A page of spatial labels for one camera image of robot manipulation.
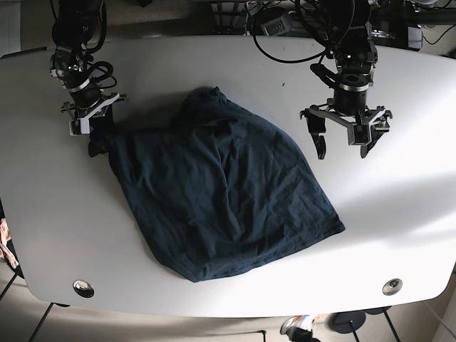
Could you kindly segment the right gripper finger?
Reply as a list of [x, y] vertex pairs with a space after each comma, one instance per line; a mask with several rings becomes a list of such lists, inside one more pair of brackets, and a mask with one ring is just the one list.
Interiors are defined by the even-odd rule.
[[105, 115], [99, 118], [91, 118], [92, 128], [89, 134], [88, 154], [90, 157], [106, 154], [109, 150], [109, 138], [115, 131], [113, 109], [108, 106]]

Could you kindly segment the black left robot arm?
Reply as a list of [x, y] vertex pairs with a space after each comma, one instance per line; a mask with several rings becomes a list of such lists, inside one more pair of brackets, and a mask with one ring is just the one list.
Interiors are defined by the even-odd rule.
[[371, 38], [371, 6], [368, 1], [320, 1], [318, 7], [328, 24], [325, 55], [336, 63], [336, 72], [322, 62], [310, 65], [311, 71], [330, 89], [333, 96], [322, 105], [302, 110], [318, 159], [326, 156], [326, 121], [346, 129], [348, 144], [361, 148], [365, 158], [378, 140], [390, 130], [393, 114], [383, 106], [367, 106], [368, 89], [378, 62]]

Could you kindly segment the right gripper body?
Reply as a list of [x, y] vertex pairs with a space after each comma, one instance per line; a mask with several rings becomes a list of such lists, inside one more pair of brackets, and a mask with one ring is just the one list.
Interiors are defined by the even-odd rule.
[[128, 99], [126, 94], [117, 92], [106, 95], [99, 87], [69, 88], [68, 92], [73, 102], [65, 102], [60, 111], [69, 114], [72, 121], [89, 121], [93, 116], [104, 116], [105, 108]]

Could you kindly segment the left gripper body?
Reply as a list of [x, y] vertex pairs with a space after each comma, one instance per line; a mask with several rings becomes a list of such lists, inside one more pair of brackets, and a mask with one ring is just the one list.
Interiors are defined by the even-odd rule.
[[301, 111], [300, 118], [306, 121], [308, 115], [330, 120], [346, 129], [348, 139], [355, 124], [385, 125], [389, 124], [392, 113], [383, 106], [369, 109], [366, 105], [367, 92], [350, 92], [343, 89], [334, 91], [334, 96], [323, 105], [311, 105]]

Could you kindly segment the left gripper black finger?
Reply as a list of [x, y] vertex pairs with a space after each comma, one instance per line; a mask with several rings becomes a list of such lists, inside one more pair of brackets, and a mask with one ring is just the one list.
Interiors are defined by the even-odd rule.
[[375, 144], [380, 140], [380, 138], [388, 133], [390, 130], [389, 124], [385, 125], [373, 125], [370, 128], [371, 141], [367, 145], [361, 146], [361, 157], [367, 157], [368, 153], [374, 148]]
[[326, 156], [326, 141], [323, 134], [326, 132], [326, 124], [324, 118], [319, 118], [315, 115], [306, 117], [308, 131], [316, 148], [316, 153], [319, 160], [323, 160]]

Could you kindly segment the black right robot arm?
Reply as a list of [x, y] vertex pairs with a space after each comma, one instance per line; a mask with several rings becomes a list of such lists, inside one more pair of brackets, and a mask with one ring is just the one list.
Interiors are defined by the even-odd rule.
[[59, 1], [51, 5], [54, 15], [52, 28], [56, 49], [51, 56], [50, 74], [62, 82], [71, 102], [61, 106], [69, 114], [70, 134], [87, 135], [88, 154], [95, 157], [108, 151], [105, 136], [114, 127], [113, 104], [127, 96], [105, 90], [114, 88], [117, 79], [113, 66], [93, 60], [105, 42], [107, 9], [104, 1]]

